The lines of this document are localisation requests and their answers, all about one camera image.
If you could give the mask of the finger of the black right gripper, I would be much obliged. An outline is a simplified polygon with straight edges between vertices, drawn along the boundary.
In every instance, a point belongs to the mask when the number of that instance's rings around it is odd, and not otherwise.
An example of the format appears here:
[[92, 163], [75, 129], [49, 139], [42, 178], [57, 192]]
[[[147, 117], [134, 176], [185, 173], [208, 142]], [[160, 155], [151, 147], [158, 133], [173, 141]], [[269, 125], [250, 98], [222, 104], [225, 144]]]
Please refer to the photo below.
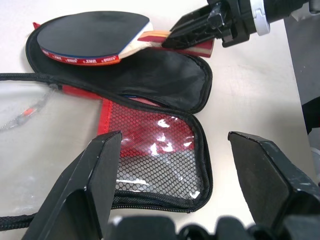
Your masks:
[[162, 43], [166, 49], [188, 49], [209, 40], [221, 37], [218, 28], [212, 28], [209, 23], [176, 24], [169, 36]]
[[171, 28], [172, 35], [213, 34], [213, 29], [208, 23], [212, 11], [210, 5], [203, 6], [183, 15]]

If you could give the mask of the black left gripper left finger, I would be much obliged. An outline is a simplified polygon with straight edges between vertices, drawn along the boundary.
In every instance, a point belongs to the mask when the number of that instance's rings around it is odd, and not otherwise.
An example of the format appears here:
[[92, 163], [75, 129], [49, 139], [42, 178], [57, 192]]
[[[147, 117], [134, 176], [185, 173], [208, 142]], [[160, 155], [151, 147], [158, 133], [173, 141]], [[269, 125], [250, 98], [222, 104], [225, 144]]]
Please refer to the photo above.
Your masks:
[[116, 189], [122, 134], [98, 135], [61, 173], [23, 240], [102, 240]]

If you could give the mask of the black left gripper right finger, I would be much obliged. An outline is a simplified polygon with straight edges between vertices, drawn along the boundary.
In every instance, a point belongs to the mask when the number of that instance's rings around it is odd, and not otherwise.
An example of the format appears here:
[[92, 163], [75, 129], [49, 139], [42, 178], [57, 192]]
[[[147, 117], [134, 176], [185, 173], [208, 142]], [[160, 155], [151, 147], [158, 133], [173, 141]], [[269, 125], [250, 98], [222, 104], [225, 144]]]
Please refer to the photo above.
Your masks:
[[255, 223], [278, 227], [289, 215], [320, 215], [320, 188], [273, 141], [237, 131], [228, 140]]

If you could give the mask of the black red paddle case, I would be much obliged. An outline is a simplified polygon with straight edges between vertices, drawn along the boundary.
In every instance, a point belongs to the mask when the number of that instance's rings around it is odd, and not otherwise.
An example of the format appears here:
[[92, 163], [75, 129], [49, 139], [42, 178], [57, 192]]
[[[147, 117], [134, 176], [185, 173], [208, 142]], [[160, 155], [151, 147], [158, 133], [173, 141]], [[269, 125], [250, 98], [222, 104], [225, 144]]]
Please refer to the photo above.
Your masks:
[[0, 73], [0, 81], [38, 82], [80, 100], [98, 100], [97, 134], [122, 134], [113, 209], [190, 213], [213, 191], [205, 132], [195, 114], [213, 81], [200, 57], [144, 49], [121, 63], [76, 66], [46, 57], [35, 29], [26, 42], [33, 73]]

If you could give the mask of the black red table tennis paddle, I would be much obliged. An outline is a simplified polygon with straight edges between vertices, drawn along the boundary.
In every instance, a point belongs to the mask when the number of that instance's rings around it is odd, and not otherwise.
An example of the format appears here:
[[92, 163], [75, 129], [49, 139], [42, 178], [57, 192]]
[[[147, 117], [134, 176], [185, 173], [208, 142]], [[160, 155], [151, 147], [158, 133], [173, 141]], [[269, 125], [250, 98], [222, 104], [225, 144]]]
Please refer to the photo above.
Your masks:
[[43, 54], [76, 66], [114, 65], [147, 48], [164, 50], [170, 31], [154, 30], [144, 15], [89, 11], [56, 18], [38, 28]]

